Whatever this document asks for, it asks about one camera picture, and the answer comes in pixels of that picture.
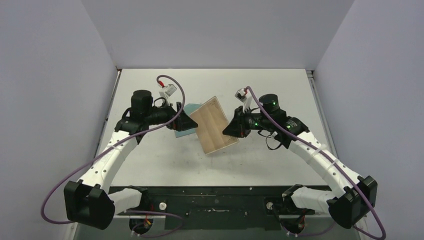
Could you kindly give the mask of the teal envelope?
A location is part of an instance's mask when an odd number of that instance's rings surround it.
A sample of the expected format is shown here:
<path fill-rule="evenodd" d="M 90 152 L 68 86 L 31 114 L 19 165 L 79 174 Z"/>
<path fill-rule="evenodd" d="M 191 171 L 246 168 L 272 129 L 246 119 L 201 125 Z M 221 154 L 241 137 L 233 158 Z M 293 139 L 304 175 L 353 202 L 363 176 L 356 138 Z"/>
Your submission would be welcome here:
<path fill-rule="evenodd" d="M 202 105 L 197 103 L 188 103 L 184 106 L 183 112 L 181 113 L 181 120 L 182 120 L 182 131 L 175 130 L 175 137 L 180 138 L 187 135 L 195 134 L 196 133 L 196 127 L 193 127 L 193 120 L 190 118 L 190 114 L 192 114 L 194 111 L 199 109 Z"/>

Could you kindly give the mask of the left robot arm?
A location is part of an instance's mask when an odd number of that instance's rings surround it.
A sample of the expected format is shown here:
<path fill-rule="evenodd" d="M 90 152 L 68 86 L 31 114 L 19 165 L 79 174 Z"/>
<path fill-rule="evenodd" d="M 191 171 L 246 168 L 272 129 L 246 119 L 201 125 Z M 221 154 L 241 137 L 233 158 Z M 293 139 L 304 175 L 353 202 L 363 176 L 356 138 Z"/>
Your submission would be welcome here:
<path fill-rule="evenodd" d="M 155 106 L 148 90 L 133 92 L 131 106 L 117 122 L 108 146 L 78 181 L 69 181 L 65 185 L 68 220 L 104 230 L 117 214 L 130 209 L 141 216 L 149 210 L 149 201 L 142 197 L 141 190 L 127 187 L 110 193 L 110 187 L 127 156 L 144 135 L 152 131 L 152 126 L 165 125 L 178 132 L 198 127 L 183 110 L 182 102 L 177 102 L 176 107 L 174 109 L 167 102 Z"/>

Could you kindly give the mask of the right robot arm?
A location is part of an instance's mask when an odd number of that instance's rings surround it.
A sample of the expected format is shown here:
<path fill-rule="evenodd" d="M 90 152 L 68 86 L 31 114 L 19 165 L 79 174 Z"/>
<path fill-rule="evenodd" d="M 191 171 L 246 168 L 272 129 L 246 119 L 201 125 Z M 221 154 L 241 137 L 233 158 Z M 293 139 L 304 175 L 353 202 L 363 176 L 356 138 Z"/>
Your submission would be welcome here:
<path fill-rule="evenodd" d="M 223 135 L 246 138 L 251 131 L 267 131 L 280 147 L 302 158 L 330 188 L 292 186 L 282 195 L 287 213 L 296 214 L 302 209 L 329 214 L 339 226 L 350 229 L 375 206 L 377 181 L 371 176 L 362 177 L 340 162 L 302 121 L 280 108 L 276 94 L 265 94 L 258 99 L 258 113 L 250 107 L 252 97 L 240 92 L 235 97 L 242 105 L 234 110 Z"/>

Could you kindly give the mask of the tan letter paper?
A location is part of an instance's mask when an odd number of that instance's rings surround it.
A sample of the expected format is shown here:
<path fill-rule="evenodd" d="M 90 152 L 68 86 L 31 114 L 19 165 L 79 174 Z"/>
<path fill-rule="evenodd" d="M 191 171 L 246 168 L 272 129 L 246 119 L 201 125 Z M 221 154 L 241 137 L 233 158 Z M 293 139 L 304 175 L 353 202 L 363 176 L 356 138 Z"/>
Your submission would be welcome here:
<path fill-rule="evenodd" d="M 195 132 L 204 154 L 209 155 L 239 143 L 238 138 L 223 134 L 230 122 L 216 96 L 203 103 L 189 116 L 197 123 Z"/>

